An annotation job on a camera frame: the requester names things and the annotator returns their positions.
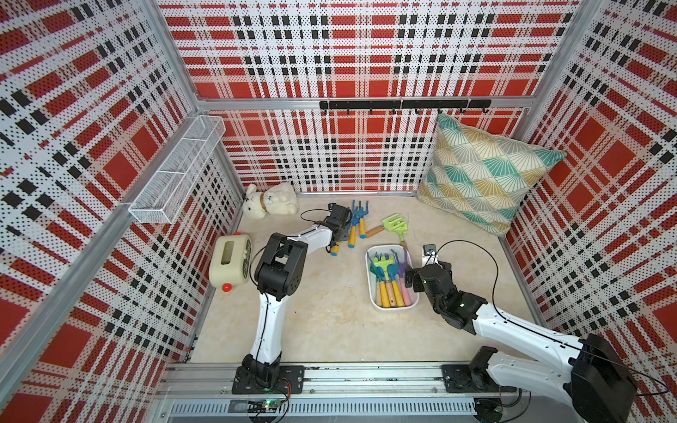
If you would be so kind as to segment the white plastic storage box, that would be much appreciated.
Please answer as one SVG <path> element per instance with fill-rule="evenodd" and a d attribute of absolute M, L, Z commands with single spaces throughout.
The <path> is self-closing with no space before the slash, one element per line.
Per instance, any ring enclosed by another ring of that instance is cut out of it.
<path fill-rule="evenodd" d="M 365 259 L 370 301 L 375 308 L 394 312 L 418 304 L 420 295 L 405 285 L 405 272 L 413 269 L 406 248 L 395 244 L 377 245 L 367 250 Z"/>

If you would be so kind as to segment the purple rake pink handle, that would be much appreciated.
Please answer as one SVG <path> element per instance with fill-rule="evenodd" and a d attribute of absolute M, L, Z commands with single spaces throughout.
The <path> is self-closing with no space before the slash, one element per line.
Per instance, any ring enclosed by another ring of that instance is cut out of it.
<path fill-rule="evenodd" d="M 398 276 L 400 277 L 400 292 L 406 307 L 410 307 L 413 304 L 407 286 L 405 285 L 405 271 L 407 270 L 408 265 L 408 252 L 407 250 L 404 250 L 403 259 L 398 263 Z"/>

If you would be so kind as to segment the dark green rake wooden handle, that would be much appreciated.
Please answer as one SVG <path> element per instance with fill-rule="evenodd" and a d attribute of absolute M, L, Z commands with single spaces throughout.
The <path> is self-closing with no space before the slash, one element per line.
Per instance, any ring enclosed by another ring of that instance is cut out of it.
<path fill-rule="evenodd" d="M 381 299 L 381 290 L 379 287 L 379 279 L 375 273 L 370 273 L 370 276 L 374 279 L 374 303 L 377 305 L 377 308 L 382 308 L 383 302 Z"/>

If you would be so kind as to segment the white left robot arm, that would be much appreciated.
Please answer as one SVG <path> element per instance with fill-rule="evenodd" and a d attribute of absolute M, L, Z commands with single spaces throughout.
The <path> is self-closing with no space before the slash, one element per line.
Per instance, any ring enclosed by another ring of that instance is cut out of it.
<path fill-rule="evenodd" d="M 299 234 L 272 234 L 254 272 L 260 310 L 255 341 L 243 358 L 242 368 L 250 380 L 265 389 L 273 388 L 280 378 L 287 302 L 301 284 L 307 255 L 317 250 L 329 252 L 350 236 L 352 210 L 329 204 L 328 212 L 323 220 Z"/>

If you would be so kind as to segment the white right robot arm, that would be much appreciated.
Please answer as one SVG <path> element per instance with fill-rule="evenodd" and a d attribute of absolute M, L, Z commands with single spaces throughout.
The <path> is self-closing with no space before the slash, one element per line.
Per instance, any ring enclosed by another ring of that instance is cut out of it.
<path fill-rule="evenodd" d="M 638 382 L 606 339 L 594 334 L 578 338 L 515 317 L 459 290 L 445 262 L 407 269 L 405 284 L 426 294 L 450 326 L 523 354 L 517 358 L 495 347 L 481 348 L 471 372 L 478 384 L 534 391 L 572 407 L 587 422 L 627 421 Z"/>

